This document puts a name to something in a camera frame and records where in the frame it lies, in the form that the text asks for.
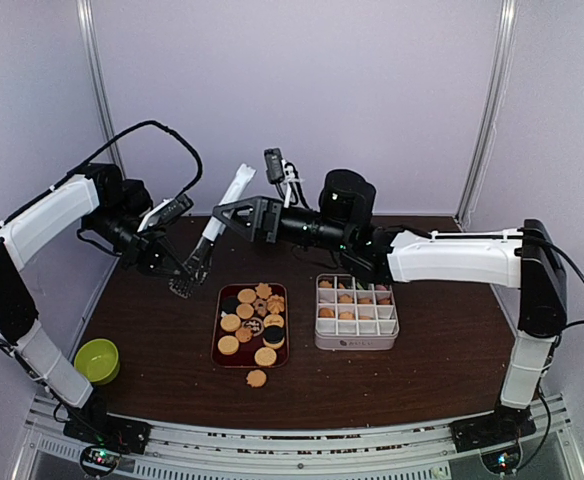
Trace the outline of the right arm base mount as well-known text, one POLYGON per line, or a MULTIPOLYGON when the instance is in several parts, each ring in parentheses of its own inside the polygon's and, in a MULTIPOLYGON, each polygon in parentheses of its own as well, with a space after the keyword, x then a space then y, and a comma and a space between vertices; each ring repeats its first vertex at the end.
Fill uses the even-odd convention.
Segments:
POLYGON ((536 432, 530 408, 504 406, 497 406, 487 414, 453 421, 449 428, 458 453, 513 442, 536 432))

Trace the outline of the white divided cookie tin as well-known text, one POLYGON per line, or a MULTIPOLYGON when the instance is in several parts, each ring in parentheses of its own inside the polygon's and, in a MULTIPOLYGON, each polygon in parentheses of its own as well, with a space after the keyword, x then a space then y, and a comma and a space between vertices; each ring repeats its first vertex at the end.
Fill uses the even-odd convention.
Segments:
POLYGON ((392 288, 375 290, 348 274, 320 274, 316 278, 315 345, 327 351, 387 351, 400 331, 392 288), (331 289, 320 288, 328 280, 331 289), (357 291, 356 283, 370 291, 357 291))

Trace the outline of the metal food tongs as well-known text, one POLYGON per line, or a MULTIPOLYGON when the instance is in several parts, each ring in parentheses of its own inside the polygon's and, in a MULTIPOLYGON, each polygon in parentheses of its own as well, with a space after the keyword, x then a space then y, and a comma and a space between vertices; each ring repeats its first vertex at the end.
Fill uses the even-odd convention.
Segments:
MULTIPOLYGON (((255 174, 256 170, 253 167, 242 164, 236 170, 234 179, 226 189, 219 205, 238 201, 255 174)), ((215 217, 210 218, 194 250, 183 264, 186 270, 185 274, 169 281, 168 285, 172 293, 182 298, 188 298, 195 287, 205 282, 211 269, 216 241, 224 230, 225 225, 220 220, 215 217)))

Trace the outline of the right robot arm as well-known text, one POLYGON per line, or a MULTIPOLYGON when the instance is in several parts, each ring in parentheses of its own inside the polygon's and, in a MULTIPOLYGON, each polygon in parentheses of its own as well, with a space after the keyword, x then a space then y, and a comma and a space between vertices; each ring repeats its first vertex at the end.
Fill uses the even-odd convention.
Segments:
POLYGON ((217 205, 214 217, 243 238, 336 253, 360 281, 409 283, 458 281, 513 288, 520 293, 517 336, 499 396, 485 419, 491 440, 507 440, 523 424, 550 355, 567 325, 567 282, 562 261, 539 220, 519 229, 488 233, 419 232, 372 223, 376 189, 360 174, 330 171, 316 211, 284 207, 255 196, 217 205))

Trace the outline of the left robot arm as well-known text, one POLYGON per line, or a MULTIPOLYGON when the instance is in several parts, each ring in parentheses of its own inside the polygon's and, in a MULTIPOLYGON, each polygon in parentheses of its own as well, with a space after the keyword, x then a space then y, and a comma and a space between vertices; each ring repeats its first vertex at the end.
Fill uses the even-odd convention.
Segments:
POLYGON ((53 239, 80 223, 140 272, 184 277, 165 229, 192 205, 184 192, 155 205, 142 181, 124 179, 113 164, 95 163, 73 169, 0 222, 0 350, 62 403, 82 408, 76 425, 95 444, 115 436, 115 421, 94 405, 84 407, 93 387, 43 329, 21 273, 53 239))

